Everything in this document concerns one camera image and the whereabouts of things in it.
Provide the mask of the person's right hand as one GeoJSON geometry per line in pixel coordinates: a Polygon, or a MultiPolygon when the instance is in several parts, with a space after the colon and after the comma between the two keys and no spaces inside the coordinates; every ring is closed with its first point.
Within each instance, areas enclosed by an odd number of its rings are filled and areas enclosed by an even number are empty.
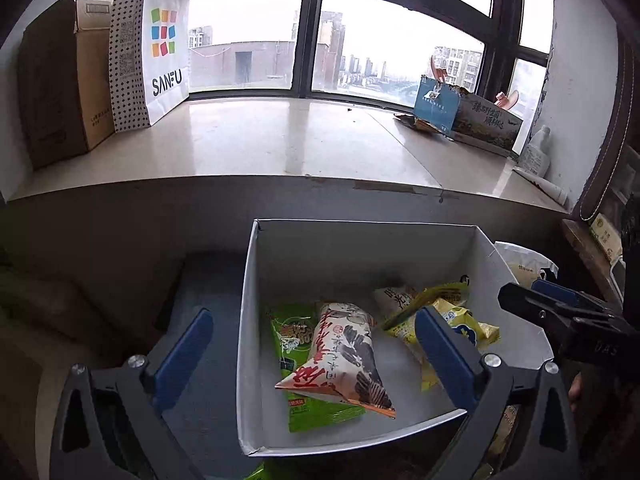
{"type": "Polygon", "coordinates": [[[567,397],[570,401],[570,404],[576,404],[579,398],[580,393],[582,392],[582,384],[584,380],[582,379],[582,373],[577,373],[573,378],[572,383],[570,384],[570,388],[568,389],[567,397]]]}

